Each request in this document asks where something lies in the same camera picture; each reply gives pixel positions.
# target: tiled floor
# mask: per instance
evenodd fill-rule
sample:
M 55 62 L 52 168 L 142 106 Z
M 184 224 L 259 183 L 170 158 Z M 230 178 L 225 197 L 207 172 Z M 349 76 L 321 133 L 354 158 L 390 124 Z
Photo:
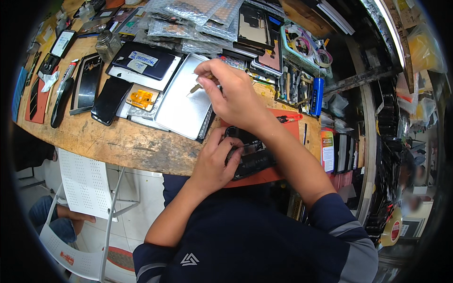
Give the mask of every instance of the tiled floor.
M 119 171 L 122 168 L 116 165 L 107 165 L 107 176 L 110 187 L 116 185 Z M 46 186 L 58 190 L 61 184 L 59 162 L 46 160 L 39 168 L 35 168 L 35 178 L 45 180 Z M 29 175 L 20 172 L 20 177 Z M 118 199 L 137 201 L 140 192 L 140 204 L 118 217 L 118 222 L 112 222 L 109 246 L 133 252 L 134 249 L 143 243 L 149 227 L 164 209 L 164 179 L 160 173 L 141 171 L 126 168 L 123 179 L 120 183 Z M 37 199 L 49 192 L 41 187 L 33 187 L 21 191 L 25 209 L 29 209 Z M 125 204 L 116 204 L 116 210 L 127 207 Z M 107 220 L 96 219 L 96 223 L 85 222 L 82 232 L 77 237 L 77 246 L 84 252 L 97 252 L 102 250 L 105 240 Z M 135 273 L 119 268 L 107 261 L 106 277 L 118 282 L 134 283 Z

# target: dark blue shirt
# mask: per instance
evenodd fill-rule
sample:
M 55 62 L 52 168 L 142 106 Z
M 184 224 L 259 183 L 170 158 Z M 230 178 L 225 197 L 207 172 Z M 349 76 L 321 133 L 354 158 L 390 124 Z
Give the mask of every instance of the dark blue shirt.
M 377 250 L 335 193 L 310 226 L 244 199 L 211 199 L 190 216 L 176 248 L 134 250 L 138 283 L 371 282 Z

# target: wooden workbench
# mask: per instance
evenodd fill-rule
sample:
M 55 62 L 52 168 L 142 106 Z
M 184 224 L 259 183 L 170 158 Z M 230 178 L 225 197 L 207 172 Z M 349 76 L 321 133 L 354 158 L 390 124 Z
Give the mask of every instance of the wooden workbench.
M 63 6 L 68 14 L 72 16 L 82 2 L 81 0 L 65 1 Z M 81 25 L 81 20 L 76 19 L 72 29 L 77 31 Z M 53 40 L 50 40 L 50 42 L 41 46 L 40 51 L 43 53 L 37 64 L 38 67 L 49 52 L 52 44 Z M 151 129 L 122 118 L 116 118 L 111 126 L 107 127 L 92 119 L 90 112 L 70 116 L 70 103 L 66 107 L 61 125 L 57 129 L 53 129 L 50 126 L 53 106 L 57 99 L 56 90 L 64 71 L 72 60 L 81 59 L 85 55 L 96 52 L 95 44 L 96 37 L 78 38 L 66 57 L 60 61 L 58 68 L 60 77 L 53 89 L 49 113 L 44 118 L 44 124 L 36 124 L 24 119 L 26 103 L 32 84 L 25 87 L 20 102 L 17 125 L 39 139 L 81 156 L 129 168 L 190 176 L 195 166 L 198 152 L 204 145 L 179 134 Z M 108 64 L 105 64 L 101 76 L 99 93 L 106 79 L 109 78 L 109 75 L 105 74 L 107 66 Z M 265 88 L 263 84 L 256 83 L 254 88 L 266 107 L 295 110 L 275 102 L 271 90 Z M 305 123 L 308 125 L 305 146 L 319 160 L 321 150 L 320 121 L 304 116 L 299 121 L 300 140 L 304 138 Z M 208 134 L 212 129 L 219 126 L 220 118 L 217 116 Z

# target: clear tape roll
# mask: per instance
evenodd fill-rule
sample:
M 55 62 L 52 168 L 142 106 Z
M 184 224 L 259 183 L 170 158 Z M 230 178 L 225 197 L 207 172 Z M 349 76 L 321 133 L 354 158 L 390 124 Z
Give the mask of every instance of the clear tape roll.
M 307 58 L 313 55 L 313 47 L 310 45 L 310 42 L 304 36 L 296 37 L 290 42 L 290 45 L 295 52 L 299 53 L 303 57 Z M 308 49 L 307 55 L 300 51 L 300 49 L 302 49 L 304 45 Z
M 326 56 L 328 59 L 329 59 L 329 63 L 324 63 L 322 62 L 323 60 L 321 59 L 321 54 Z M 332 58 L 332 55 L 330 55 L 329 52 L 327 52 L 327 50 L 325 49 L 318 49 L 318 55 L 316 58 L 315 58 L 315 63 L 318 64 L 321 68 L 329 68 L 330 65 L 332 65 L 332 62 L 333 62 L 333 58 Z

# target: white plastic chair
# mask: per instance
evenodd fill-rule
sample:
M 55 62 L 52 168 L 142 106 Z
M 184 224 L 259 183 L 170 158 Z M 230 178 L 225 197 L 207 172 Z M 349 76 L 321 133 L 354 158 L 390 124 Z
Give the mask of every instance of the white plastic chair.
M 140 199 L 139 201 L 123 201 L 122 203 L 132 205 L 115 212 L 116 198 L 125 168 L 121 171 L 115 192 L 111 197 L 104 162 L 85 158 L 63 149 L 59 149 L 58 153 L 63 182 L 53 199 L 39 239 L 52 257 L 72 273 L 90 280 L 104 282 L 112 219 L 137 206 Z M 70 210 L 107 219 L 103 251 L 85 253 L 73 249 L 49 227 L 53 210 L 63 187 Z

